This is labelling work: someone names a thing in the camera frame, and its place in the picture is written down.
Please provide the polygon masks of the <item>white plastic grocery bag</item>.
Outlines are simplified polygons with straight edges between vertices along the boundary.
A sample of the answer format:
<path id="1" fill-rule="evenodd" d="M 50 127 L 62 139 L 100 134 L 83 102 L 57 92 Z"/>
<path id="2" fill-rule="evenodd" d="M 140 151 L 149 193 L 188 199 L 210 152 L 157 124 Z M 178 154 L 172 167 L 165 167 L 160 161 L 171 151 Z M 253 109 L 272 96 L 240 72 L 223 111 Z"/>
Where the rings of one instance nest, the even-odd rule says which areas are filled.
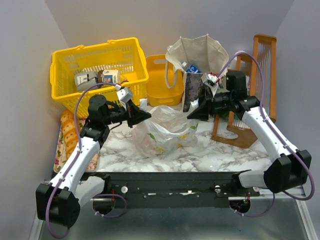
<path id="1" fill-rule="evenodd" d="M 153 158 L 168 155 L 180 147 L 193 147 L 198 143 L 196 131 L 199 121 L 187 119 L 198 106 L 198 99 L 190 103 L 188 112 L 167 105 L 153 107 L 151 118 L 137 124 L 132 130 L 135 148 L 143 155 Z"/>

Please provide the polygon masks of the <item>beige canvas tote bag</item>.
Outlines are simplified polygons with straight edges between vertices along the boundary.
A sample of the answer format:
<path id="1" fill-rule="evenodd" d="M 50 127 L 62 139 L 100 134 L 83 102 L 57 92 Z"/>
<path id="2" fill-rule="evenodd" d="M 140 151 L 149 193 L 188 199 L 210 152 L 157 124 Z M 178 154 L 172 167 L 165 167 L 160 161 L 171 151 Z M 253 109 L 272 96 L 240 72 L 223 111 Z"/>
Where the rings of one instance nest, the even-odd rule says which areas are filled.
<path id="1" fill-rule="evenodd" d="M 172 89 L 177 84 L 178 71 L 185 74 L 191 65 L 202 73 L 222 72 L 224 76 L 223 67 L 229 61 L 229 55 L 219 41 L 206 34 L 196 38 L 180 37 L 168 46 L 165 60 L 164 82 Z"/>

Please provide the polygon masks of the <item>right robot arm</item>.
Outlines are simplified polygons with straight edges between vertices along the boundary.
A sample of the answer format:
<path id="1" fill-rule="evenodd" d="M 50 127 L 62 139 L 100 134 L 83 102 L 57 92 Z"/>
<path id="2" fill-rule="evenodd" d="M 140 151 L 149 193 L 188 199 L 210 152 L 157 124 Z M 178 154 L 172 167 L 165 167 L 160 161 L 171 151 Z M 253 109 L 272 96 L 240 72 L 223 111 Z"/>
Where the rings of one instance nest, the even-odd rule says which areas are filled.
<path id="1" fill-rule="evenodd" d="M 215 75 L 205 73 L 198 108 L 188 115 L 189 120 L 207 121 L 209 116 L 223 111 L 233 112 L 261 142 L 272 164 L 266 170 L 245 170 L 237 175 L 242 188 L 262 188 L 280 193 L 303 185 L 308 178 L 311 155 L 292 144 L 269 118 L 256 96 L 247 94 L 246 76 L 241 71 L 226 75 L 227 91 L 213 94 L 218 86 Z"/>

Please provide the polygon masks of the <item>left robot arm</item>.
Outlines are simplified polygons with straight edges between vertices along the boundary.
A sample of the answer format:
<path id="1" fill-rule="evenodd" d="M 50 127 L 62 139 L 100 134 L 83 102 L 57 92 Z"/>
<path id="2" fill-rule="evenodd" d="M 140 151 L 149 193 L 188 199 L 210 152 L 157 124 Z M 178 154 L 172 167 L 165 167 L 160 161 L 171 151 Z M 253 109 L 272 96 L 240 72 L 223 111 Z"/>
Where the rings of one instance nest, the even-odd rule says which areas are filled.
<path id="1" fill-rule="evenodd" d="M 111 106 L 112 102 L 101 94 L 89 99 L 88 117 L 74 151 L 59 173 L 49 183 L 41 183 L 35 191 L 38 219 L 71 228 L 81 207 L 105 189 L 105 177 L 90 176 L 84 183 L 80 180 L 107 140 L 109 126 L 127 122 L 131 128 L 152 116 L 130 99 L 124 106 Z"/>

